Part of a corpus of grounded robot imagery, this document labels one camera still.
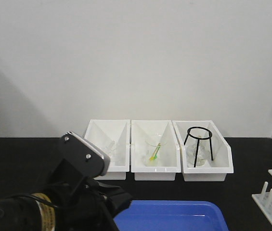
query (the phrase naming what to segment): black table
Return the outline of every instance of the black table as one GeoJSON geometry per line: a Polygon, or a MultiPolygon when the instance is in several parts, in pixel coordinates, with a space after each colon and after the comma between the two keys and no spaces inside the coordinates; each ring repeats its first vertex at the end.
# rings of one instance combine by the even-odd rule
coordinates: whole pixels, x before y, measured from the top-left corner
{"type": "MultiPolygon", "coordinates": [[[[232,148],[234,174],[224,182],[126,180],[105,183],[122,186],[139,200],[210,201],[222,211],[230,231],[272,231],[272,226],[251,198],[265,181],[272,188],[272,139],[226,138],[232,148]]],[[[0,138],[0,198],[31,193],[43,183],[60,158],[53,152],[57,138],[0,138]]]]}

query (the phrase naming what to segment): robotic arm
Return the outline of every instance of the robotic arm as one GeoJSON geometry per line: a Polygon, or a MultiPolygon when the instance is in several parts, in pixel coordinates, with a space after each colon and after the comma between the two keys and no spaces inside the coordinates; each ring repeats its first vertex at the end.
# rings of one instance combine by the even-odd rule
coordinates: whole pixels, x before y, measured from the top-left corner
{"type": "Polygon", "coordinates": [[[132,196],[95,181],[110,158],[94,144],[68,132],[60,138],[62,161],[40,192],[0,200],[0,231],[118,231],[113,218],[132,196]]]}

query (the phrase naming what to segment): blue plastic tray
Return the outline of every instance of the blue plastic tray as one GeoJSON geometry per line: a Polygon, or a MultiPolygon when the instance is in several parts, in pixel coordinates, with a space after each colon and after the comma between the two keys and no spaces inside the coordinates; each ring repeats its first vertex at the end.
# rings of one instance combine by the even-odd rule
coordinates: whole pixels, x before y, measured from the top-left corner
{"type": "Polygon", "coordinates": [[[120,231],[229,231],[220,209],[205,201],[132,201],[115,222],[120,231]]]}

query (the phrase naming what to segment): white wall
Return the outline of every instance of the white wall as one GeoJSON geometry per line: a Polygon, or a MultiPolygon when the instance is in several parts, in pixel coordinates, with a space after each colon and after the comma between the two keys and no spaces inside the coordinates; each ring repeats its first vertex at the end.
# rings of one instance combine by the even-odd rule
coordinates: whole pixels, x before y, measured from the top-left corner
{"type": "Polygon", "coordinates": [[[94,119],[272,135],[272,0],[0,0],[0,137],[94,119]]]}

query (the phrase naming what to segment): white bin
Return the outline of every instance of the white bin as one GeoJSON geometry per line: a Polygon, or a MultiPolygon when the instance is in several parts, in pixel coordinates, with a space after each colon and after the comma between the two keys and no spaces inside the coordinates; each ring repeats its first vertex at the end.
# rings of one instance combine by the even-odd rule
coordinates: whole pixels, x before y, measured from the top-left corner
{"type": "Polygon", "coordinates": [[[170,120],[131,121],[131,171],[135,180],[175,180],[181,172],[180,146],[170,120]],[[157,159],[150,162],[154,150],[157,159]]]}
{"type": "Polygon", "coordinates": [[[96,180],[125,180],[130,170],[130,120],[90,120],[84,138],[110,157],[105,176],[96,180]]]}
{"type": "MultiPolygon", "coordinates": [[[[213,121],[172,121],[172,123],[181,146],[181,163],[184,181],[224,181],[227,173],[233,173],[231,148],[213,121]],[[187,130],[191,127],[204,127],[212,132],[211,140],[214,160],[212,161],[208,158],[202,166],[194,167],[194,165],[188,161],[186,149],[196,141],[194,138],[189,137],[186,145],[184,145],[187,130]]],[[[207,137],[208,132],[195,129],[193,135],[207,137]]],[[[202,144],[205,150],[208,150],[210,154],[209,140],[200,141],[200,144],[202,144]]]]}

